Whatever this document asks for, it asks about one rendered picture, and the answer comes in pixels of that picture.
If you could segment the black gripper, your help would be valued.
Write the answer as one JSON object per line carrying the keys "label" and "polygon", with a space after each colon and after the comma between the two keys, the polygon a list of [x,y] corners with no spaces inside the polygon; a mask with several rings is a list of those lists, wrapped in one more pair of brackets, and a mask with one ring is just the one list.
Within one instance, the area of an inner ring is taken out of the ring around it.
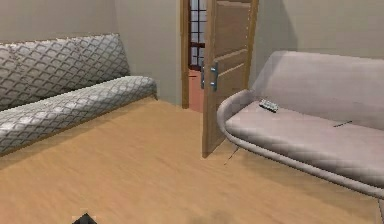
{"label": "black gripper", "polygon": [[97,224],[97,222],[88,213],[85,213],[72,224]]}

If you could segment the grey diamond patterned sofa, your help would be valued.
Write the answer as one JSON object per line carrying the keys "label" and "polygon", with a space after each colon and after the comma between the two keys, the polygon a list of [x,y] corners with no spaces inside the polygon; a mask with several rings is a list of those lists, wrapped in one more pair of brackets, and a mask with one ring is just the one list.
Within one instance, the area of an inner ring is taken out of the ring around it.
{"label": "grey diamond patterned sofa", "polygon": [[117,33],[0,43],[0,155],[156,96]]}

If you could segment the brown wooden room door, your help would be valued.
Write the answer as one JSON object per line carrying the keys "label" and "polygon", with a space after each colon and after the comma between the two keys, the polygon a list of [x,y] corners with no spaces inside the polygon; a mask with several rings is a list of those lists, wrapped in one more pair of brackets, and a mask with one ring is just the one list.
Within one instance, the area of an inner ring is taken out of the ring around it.
{"label": "brown wooden room door", "polygon": [[[208,0],[204,62],[202,157],[225,139],[217,125],[217,109],[229,96],[246,89],[252,61],[259,0]],[[218,88],[210,86],[210,68],[218,62]]]}

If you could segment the grey remote control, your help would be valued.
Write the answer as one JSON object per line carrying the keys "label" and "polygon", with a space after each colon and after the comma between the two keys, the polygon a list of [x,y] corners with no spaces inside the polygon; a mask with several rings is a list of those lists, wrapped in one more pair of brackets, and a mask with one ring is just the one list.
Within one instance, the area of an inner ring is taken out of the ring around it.
{"label": "grey remote control", "polygon": [[279,106],[276,103],[270,102],[265,99],[262,99],[260,101],[259,106],[273,113],[276,113],[279,109]]}

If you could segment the pale pink sofa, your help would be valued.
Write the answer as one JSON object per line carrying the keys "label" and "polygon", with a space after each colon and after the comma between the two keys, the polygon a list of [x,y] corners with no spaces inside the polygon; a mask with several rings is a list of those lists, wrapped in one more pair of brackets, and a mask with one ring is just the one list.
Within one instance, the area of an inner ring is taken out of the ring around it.
{"label": "pale pink sofa", "polygon": [[244,149],[384,200],[383,59],[276,51],[250,89],[221,103],[217,123]]}

